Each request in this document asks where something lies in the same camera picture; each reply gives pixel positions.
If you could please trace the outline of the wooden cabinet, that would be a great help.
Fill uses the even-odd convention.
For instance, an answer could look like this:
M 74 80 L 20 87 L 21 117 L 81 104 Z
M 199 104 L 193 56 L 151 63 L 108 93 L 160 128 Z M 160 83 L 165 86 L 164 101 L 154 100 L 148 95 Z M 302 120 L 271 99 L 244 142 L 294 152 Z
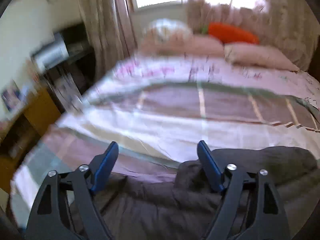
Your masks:
M 43 87 L 29 97 L 27 105 L 1 131 L 1 189 L 6 193 L 26 154 L 60 116 L 52 92 Z

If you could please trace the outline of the dark brown puffer jacket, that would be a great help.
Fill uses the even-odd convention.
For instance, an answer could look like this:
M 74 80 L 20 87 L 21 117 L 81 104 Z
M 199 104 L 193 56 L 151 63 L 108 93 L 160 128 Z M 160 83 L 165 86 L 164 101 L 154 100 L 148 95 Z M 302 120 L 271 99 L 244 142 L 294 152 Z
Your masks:
M 223 149 L 221 153 L 246 171 L 268 170 L 284 203 L 292 239 L 304 239 L 301 229 L 319 201 L 319 168 L 313 155 L 284 146 L 258 151 Z M 199 161 L 188 161 L 166 183 L 114 175 L 93 202 L 115 239 L 200 239 L 220 199 Z

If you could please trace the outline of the pink pillow right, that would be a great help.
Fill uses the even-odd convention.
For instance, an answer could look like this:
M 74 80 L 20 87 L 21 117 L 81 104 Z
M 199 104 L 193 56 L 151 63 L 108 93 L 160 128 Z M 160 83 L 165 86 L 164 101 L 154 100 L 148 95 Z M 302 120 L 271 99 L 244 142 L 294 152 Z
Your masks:
M 224 46 L 225 60 L 240 66 L 257 66 L 269 69 L 298 72 L 293 64 L 279 49 L 250 43 L 230 43 Z

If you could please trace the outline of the white printer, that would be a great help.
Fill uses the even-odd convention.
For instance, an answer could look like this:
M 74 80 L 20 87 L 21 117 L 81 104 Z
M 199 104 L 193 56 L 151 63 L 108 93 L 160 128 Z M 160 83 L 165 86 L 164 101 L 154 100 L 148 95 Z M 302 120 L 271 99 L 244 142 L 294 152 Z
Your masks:
M 54 41 L 43 45 L 30 56 L 38 72 L 42 73 L 55 67 L 57 64 L 69 58 L 69 53 L 60 33 L 54 34 Z

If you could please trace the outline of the floral lace curtain left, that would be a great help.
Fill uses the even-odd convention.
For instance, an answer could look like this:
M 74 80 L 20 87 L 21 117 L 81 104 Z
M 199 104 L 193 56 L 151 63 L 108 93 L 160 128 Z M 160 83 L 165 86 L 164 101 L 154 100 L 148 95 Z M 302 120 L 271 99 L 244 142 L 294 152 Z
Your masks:
M 130 57 L 137 42 L 130 13 L 132 0 L 78 0 L 89 43 L 94 49 L 99 80 L 119 60 Z

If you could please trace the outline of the orange carrot plush pillow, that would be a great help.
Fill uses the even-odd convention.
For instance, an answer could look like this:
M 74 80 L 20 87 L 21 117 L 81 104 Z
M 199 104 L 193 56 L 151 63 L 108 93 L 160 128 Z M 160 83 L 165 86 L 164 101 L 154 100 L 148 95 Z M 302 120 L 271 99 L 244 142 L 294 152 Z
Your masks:
M 259 44 L 259 37 L 239 27 L 221 22 L 211 22 L 201 29 L 202 34 L 217 38 L 222 43 L 244 42 Z

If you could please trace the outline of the floral lace curtain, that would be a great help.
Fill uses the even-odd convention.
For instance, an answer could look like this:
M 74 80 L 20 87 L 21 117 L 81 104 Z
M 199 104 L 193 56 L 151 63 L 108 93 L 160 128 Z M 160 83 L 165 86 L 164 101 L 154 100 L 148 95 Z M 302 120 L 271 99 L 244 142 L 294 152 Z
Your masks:
M 240 27 L 263 45 L 277 47 L 301 70 L 308 70 L 318 46 L 319 22 L 306 0 L 255 0 L 253 7 L 237 0 L 187 0 L 187 21 L 196 32 L 211 22 Z
M 78 0 L 89 43 L 94 49 L 99 80 L 119 60 L 130 57 L 137 42 L 130 13 L 132 0 Z

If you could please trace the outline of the black desk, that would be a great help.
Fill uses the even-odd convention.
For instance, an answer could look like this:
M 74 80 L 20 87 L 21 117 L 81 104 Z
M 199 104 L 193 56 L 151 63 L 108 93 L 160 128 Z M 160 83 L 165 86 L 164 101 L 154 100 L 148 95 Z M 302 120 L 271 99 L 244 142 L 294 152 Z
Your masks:
M 84 23 L 69 25 L 55 33 L 62 35 L 69 58 L 42 72 L 40 80 L 47 84 L 58 108 L 64 112 L 75 96 L 80 98 L 94 84 L 96 59 Z

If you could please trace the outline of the pink pillow left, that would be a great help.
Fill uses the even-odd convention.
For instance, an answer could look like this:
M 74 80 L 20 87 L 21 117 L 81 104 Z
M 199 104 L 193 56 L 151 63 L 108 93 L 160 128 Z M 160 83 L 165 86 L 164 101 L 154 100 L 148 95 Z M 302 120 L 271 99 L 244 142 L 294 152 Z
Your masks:
M 223 43 L 209 35 L 192 35 L 184 41 L 168 40 L 164 42 L 145 38 L 138 46 L 143 55 L 195 55 L 224 57 Z

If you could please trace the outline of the plaid pastel bed sheet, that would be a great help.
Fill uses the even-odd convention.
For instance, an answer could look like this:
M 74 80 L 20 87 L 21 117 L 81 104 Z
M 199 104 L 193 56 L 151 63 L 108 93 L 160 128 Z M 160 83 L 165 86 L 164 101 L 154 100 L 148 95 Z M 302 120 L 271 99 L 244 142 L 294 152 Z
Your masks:
M 214 57 L 135 56 L 117 63 L 48 130 L 11 182 L 20 227 L 50 170 L 68 172 L 119 145 L 115 171 L 153 181 L 197 158 L 196 145 L 300 147 L 319 158 L 319 82 L 306 72 Z

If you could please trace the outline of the floral lace curtain right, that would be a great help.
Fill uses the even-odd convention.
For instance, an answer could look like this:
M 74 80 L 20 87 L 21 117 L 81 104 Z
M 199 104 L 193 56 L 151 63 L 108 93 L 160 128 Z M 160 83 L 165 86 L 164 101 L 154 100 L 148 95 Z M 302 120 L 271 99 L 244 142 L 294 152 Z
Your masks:
M 319 22 L 306 0 L 255 0 L 253 7 L 237 0 L 187 0 L 187 21 L 196 32 L 211 22 L 240 27 L 263 45 L 277 47 L 301 70 L 308 70 L 318 46 Z

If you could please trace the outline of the pink pillow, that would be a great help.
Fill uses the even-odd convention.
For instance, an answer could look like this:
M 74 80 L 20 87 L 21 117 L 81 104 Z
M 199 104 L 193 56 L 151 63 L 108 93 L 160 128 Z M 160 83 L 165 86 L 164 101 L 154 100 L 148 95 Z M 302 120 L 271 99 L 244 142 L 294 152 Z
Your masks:
M 192 35 L 184 41 L 168 40 L 164 42 L 145 38 L 138 46 L 143 55 L 195 55 L 224 57 L 223 43 L 209 35 Z
M 269 69 L 298 72 L 293 64 L 279 49 L 250 43 L 230 43 L 224 46 L 225 60 L 240 66 L 257 66 Z

